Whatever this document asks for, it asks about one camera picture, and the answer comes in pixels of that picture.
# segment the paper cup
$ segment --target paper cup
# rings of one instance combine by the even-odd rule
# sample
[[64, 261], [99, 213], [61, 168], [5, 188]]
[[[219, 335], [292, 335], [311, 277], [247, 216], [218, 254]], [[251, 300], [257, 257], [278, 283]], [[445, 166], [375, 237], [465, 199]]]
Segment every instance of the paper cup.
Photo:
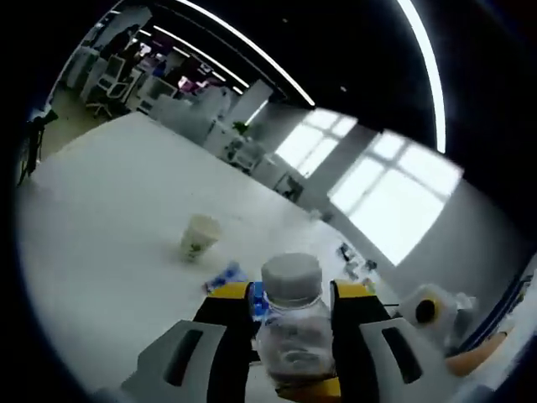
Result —
[[220, 224], [214, 218], [201, 214], [192, 216], [180, 243], [182, 258], [197, 259], [220, 239], [220, 233]]

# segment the water bottle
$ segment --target water bottle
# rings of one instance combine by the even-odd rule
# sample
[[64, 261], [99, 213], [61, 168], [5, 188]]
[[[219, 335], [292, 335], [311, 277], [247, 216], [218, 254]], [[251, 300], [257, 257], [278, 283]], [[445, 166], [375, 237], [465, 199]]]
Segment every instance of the water bottle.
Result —
[[278, 387], [334, 376], [330, 310], [321, 299], [322, 271], [308, 254], [282, 254], [261, 269], [268, 309], [258, 354]]

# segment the bright window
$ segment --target bright window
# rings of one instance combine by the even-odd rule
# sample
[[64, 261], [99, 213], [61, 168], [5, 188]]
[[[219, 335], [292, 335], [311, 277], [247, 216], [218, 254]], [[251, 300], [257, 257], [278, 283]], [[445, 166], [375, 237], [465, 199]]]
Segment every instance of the bright window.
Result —
[[384, 133], [329, 196], [397, 265], [438, 218], [461, 174], [442, 156], [396, 133]]
[[355, 118], [317, 108], [299, 123], [276, 154], [308, 178], [356, 123]]

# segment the white bottle cap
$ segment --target white bottle cap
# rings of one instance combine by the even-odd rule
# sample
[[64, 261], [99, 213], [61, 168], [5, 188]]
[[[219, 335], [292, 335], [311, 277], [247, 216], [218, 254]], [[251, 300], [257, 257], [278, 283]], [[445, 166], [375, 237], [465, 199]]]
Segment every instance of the white bottle cap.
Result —
[[319, 261], [308, 254], [281, 254], [261, 268], [263, 288], [277, 306], [303, 306], [322, 292]]

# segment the led light strip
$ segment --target led light strip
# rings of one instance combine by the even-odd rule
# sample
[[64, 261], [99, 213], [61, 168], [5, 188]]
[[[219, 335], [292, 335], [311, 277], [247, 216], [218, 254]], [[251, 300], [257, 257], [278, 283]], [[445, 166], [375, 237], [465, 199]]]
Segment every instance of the led light strip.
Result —
[[279, 65], [278, 63], [276, 63], [276, 61], [270, 57], [269, 55], [267, 55], [265, 53], [264, 50], [262, 50], [259, 46], [257, 46], [256, 44], [254, 44], [254, 42], [252, 42], [252, 40], [250, 40], [249, 38], [247, 38], [244, 34], [242, 34], [241, 32], [237, 31], [235, 28], [233, 28], [230, 24], [228, 24], [226, 21], [224, 21], [223, 19], [221, 18], [218, 18], [215, 14], [213, 13], [210, 13], [209, 11], [205, 10], [204, 8], [198, 6], [197, 4], [194, 4], [192, 2], [189, 2], [187, 0], [176, 0], [177, 2], [179, 3], [182, 3], [184, 4], [185, 6], [188, 6], [190, 8], [193, 8], [195, 9], [197, 12], [199, 13], [202, 13], [203, 15], [205, 15], [206, 17], [212, 19], [214, 22], [216, 22], [217, 24], [220, 24], [223, 28], [227, 29], [229, 32], [231, 32], [232, 34], [235, 34], [238, 38], [242, 39], [242, 41], [244, 41], [248, 46], [250, 46], [253, 50], [255, 50], [256, 52], [258, 52], [258, 54], [263, 57], [274, 69], [276, 69], [276, 71], [281, 74], [288, 82], [291, 86], [293, 86], [295, 88], [296, 91], [299, 92], [299, 94], [304, 97], [304, 99], [313, 107], [315, 106], [315, 102], [313, 102], [313, 99], [311, 99], [311, 97], [302, 89], [301, 86], [299, 86], [299, 84], [293, 80], [293, 78], [289, 75], [289, 73], [287, 71], [285, 71], [281, 65]]
[[444, 154], [446, 152], [446, 111], [444, 110], [444, 96], [442, 95], [440, 72], [436, 64], [433, 47], [430, 44], [429, 36], [427, 35], [427, 31], [425, 31], [425, 27], [421, 22], [421, 18], [414, 4], [410, 0], [397, 0], [397, 2], [409, 20], [410, 27], [418, 40], [418, 45], [425, 61], [425, 69], [429, 76], [430, 91], [433, 96], [433, 108], [435, 109], [436, 149]]
[[155, 28], [157, 31], [160, 31], [162, 32], [163, 34], [167, 34], [169, 37], [175, 39], [175, 40], [179, 40], [179, 42], [181, 42], [181, 44], [185, 44], [186, 46], [188, 46], [189, 48], [191, 48], [192, 50], [194, 50], [196, 53], [199, 53], [200, 55], [202, 55], [203, 57], [205, 57], [206, 59], [210, 60], [212, 63], [214, 63], [215, 65], [217, 65], [218, 67], [220, 67], [222, 70], [224, 70], [227, 74], [229, 74], [231, 77], [233, 77], [235, 80], [237, 80], [238, 82], [240, 82], [241, 84], [243, 84], [246, 88], [249, 88], [250, 86], [248, 85], [247, 82], [245, 82], [245, 80], [243, 80], [241, 77], [237, 76], [235, 73], [233, 73], [231, 70], [227, 69], [223, 64], [221, 64], [220, 62], [214, 60], [212, 57], [210, 57], [207, 53], [205, 52], [202, 52], [200, 49], [196, 48], [194, 45], [186, 42], [184, 39], [181, 39], [179, 36], [176, 36], [176, 35], [173, 35], [171, 32], [168, 32], [167, 30], [165, 29], [162, 29], [160, 27], [158, 27], [157, 25], [154, 25], [153, 28]]
[[256, 110], [254, 113], [252, 113], [252, 116], [250, 118], [248, 118], [248, 120], [246, 121], [246, 124], [250, 124], [256, 116], [259, 115], [259, 113], [261, 112], [261, 110], [267, 106], [267, 104], [269, 103], [269, 100], [267, 99], [265, 102], [263, 102]]
[[217, 78], [218, 80], [220, 80], [220, 81], [225, 81], [225, 80], [226, 80], [223, 76], [221, 76], [220, 74], [218, 74], [218, 73], [215, 72], [215, 71], [211, 71], [211, 73], [212, 73], [212, 75], [213, 75], [214, 77], [216, 77], [216, 78]]
[[189, 55], [188, 53], [186, 53], [186, 52], [184, 52], [183, 50], [179, 49], [177, 46], [174, 46], [174, 50], [175, 50], [176, 52], [181, 53], [183, 56], [190, 57], [190, 55]]

